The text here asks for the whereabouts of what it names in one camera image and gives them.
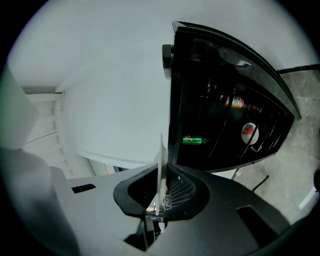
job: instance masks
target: beverage cooler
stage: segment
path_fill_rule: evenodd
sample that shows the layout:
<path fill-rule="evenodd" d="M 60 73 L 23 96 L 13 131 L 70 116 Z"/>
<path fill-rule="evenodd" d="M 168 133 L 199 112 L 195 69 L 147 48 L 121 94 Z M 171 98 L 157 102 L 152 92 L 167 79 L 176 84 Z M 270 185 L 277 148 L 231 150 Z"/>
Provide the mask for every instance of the beverage cooler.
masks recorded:
<path fill-rule="evenodd" d="M 168 162 L 207 172 L 277 153 L 301 119 L 287 85 L 257 52 L 202 25 L 174 21 L 162 46 L 171 80 Z"/>

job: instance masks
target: green can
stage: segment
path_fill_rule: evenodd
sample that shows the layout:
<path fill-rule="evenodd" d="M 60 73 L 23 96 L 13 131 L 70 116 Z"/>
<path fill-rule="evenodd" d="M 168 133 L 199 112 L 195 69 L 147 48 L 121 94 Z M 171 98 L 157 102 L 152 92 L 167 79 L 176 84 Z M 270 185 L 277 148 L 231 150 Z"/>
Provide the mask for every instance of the green can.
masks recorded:
<path fill-rule="evenodd" d="M 182 138 L 183 145 L 201 145 L 210 143 L 209 138 L 202 138 L 201 136 L 184 136 Z"/>

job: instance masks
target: round container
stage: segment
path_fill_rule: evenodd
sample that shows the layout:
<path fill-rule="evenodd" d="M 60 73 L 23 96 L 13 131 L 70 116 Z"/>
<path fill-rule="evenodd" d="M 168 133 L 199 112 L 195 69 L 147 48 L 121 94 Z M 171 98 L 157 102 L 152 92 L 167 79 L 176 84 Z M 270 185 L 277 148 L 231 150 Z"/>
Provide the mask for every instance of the round container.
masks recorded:
<path fill-rule="evenodd" d="M 253 122 L 248 122 L 242 127 L 241 138 L 245 144 L 247 144 L 249 142 L 252 134 L 244 134 L 244 131 L 249 129 L 251 126 L 253 126 L 253 129 L 256 128 L 256 125 Z M 255 144 L 257 142 L 258 138 L 259 138 L 259 129 L 256 130 L 255 135 L 250 142 L 250 145 Z"/>

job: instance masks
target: black baseboard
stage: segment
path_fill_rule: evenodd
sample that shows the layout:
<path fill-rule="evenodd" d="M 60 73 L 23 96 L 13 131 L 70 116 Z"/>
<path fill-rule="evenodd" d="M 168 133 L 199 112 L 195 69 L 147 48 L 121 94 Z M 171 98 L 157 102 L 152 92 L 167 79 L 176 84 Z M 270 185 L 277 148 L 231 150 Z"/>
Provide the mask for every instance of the black baseboard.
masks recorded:
<path fill-rule="evenodd" d="M 308 71 L 308 70 L 320 70 L 320 64 L 285 68 L 285 69 L 278 70 L 277 73 L 280 75 L 280 74 L 286 74 L 291 72 Z"/>

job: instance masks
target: concrete floor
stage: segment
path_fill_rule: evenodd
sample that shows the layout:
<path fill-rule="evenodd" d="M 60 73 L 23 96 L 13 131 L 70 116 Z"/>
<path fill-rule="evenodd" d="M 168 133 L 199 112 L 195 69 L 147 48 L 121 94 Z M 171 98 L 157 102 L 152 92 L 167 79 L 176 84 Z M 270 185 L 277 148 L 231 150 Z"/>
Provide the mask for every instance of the concrete floor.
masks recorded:
<path fill-rule="evenodd" d="M 313 189 L 313 175 L 320 167 L 320 70 L 282 74 L 291 90 L 302 119 L 295 121 L 279 152 L 266 160 L 241 168 L 234 180 L 253 189 L 267 175 L 269 179 L 255 193 L 277 208 L 293 224 L 306 216 L 319 198 L 299 205 Z"/>

